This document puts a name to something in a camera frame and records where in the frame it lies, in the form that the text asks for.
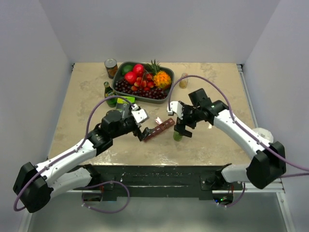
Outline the green pill bottle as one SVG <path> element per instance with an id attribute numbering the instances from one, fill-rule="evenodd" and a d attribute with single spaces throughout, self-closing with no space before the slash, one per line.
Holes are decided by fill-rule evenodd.
<path id="1" fill-rule="evenodd" d="M 183 138 L 183 136 L 182 136 L 179 132 L 174 131 L 174 133 L 173 133 L 173 139 L 174 139 L 175 141 L 179 142 L 179 141 L 182 140 L 182 138 Z"/>

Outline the red weekly pill organizer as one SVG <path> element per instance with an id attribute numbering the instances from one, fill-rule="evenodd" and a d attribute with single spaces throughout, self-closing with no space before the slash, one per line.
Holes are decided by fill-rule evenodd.
<path id="1" fill-rule="evenodd" d="M 155 122 L 157 123 L 157 126 L 150 130 L 147 137 L 143 140 L 144 142 L 147 142 L 147 141 L 153 139 L 154 137 L 158 136 L 162 132 L 166 131 L 167 129 L 169 129 L 169 128 L 171 128 L 175 125 L 175 121 L 171 117 L 169 119 L 165 120 L 165 121 L 163 121 L 161 118 L 157 117 L 155 119 Z"/>

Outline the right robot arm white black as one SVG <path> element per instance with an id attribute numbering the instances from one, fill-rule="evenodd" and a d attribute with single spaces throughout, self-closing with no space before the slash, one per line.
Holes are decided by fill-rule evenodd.
<path id="1" fill-rule="evenodd" d="M 286 173 L 285 148 L 280 142 L 271 142 L 258 135 L 237 119 L 221 100 L 211 101 L 204 89 L 189 94 L 192 105 L 171 101 L 167 106 L 169 115 L 176 115 L 174 130 L 181 136 L 191 138 L 186 127 L 194 129 L 205 121 L 220 129 L 240 146 L 251 162 L 248 165 L 227 164 L 210 178 L 213 189 L 225 190 L 233 182 L 250 182 L 263 189 Z"/>

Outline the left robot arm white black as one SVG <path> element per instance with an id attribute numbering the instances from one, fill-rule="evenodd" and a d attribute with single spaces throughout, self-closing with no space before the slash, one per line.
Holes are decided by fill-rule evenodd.
<path id="1" fill-rule="evenodd" d="M 140 127 L 148 118 L 147 112 L 138 106 L 131 107 L 127 116 L 110 110 L 92 130 L 86 130 L 84 138 L 73 147 L 36 165 L 31 162 L 24 164 L 13 186 L 17 195 L 14 210 L 26 209 L 35 213 L 53 197 L 68 190 L 80 187 L 96 189 L 100 184 L 98 175 L 90 168 L 74 168 L 106 151 L 113 145 L 114 138 L 132 133 L 143 141 L 150 130 L 141 131 Z"/>

